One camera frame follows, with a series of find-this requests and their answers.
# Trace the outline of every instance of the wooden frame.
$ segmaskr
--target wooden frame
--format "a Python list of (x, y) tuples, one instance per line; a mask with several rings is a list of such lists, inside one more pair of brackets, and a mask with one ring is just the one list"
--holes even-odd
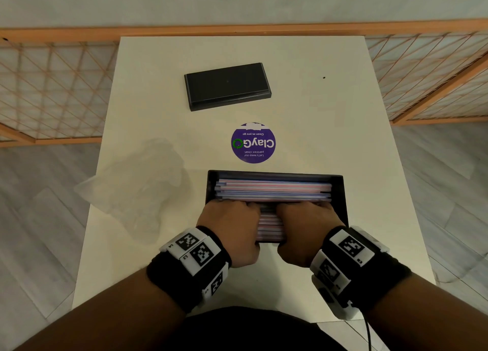
[[(353, 36), (424, 34), (488, 30), (488, 19), (448, 21), (396, 21), (359, 23), (210, 25), (210, 26), (141, 26), (141, 27), (75, 27), (75, 28), (19, 28), (0, 29), (0, 37), (13, 43), (119, 41), (121, 37), (135, 36)], [(411, 120), (431, 104), (459, 87), (488, 67), (488, 53), (471, 66), (434, 90), (426, 98), (399, 115), (392, 125), (442, 124), (487, 121), (488, 116), (449, 119)], [(34, 139), (22, 132), (0, 124), (0, 135), (13, 142), (0, 142), (0, 147), (42, 144), (99, 143), (96, 138)]]

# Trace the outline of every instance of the wall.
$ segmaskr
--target wall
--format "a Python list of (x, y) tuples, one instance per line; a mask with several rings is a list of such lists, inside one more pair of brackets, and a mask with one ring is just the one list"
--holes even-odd
[(0, 27), (488, 17), (485, 0), (0, 0)]

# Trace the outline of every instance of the white tabletop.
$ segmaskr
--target white tabletop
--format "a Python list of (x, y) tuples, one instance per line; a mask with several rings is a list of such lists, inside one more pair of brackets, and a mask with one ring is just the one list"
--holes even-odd
[[(184, 74), (256, 62), (265, 67), (270, 99), (190, 112)], [(248, 122), (269, 126), (276, 137), (263, 163), (232, 152), (233, 132)], [(123, 38), (98, 169), (153, 138), (167, 139), (185, 162), (159, 238), (134, 240), (91, 206), (73, 306), (143, 267), (163, 243), (195, 225), (209, 169), (343, 175), (349, 223), (434, 282), (363, 37)], [(310, 322), (336, 320), (310, 276), (265, 243), (255, 265), (230, 270), (204, 310), (237, 304)]]

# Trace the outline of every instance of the purple sticker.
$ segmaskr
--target purple sticker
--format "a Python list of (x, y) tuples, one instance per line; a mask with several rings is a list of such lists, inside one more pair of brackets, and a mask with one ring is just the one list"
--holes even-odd
[(271, 157), (276, 140), (267, 126), (247, 123), (232, 134), (230, 145), (236, 156), (244, 162), (260, 163)]

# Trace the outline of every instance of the black cable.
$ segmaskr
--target black cable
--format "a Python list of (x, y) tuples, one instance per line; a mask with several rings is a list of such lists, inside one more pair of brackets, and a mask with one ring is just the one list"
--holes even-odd
[(366, 318), (364, 319), (364, 322), (366, 323), (366, 332), (368, 333), (368, 347), (369, 347), (369, 351), (371, 351), (371, 333), (369, 332), (369, 325)]

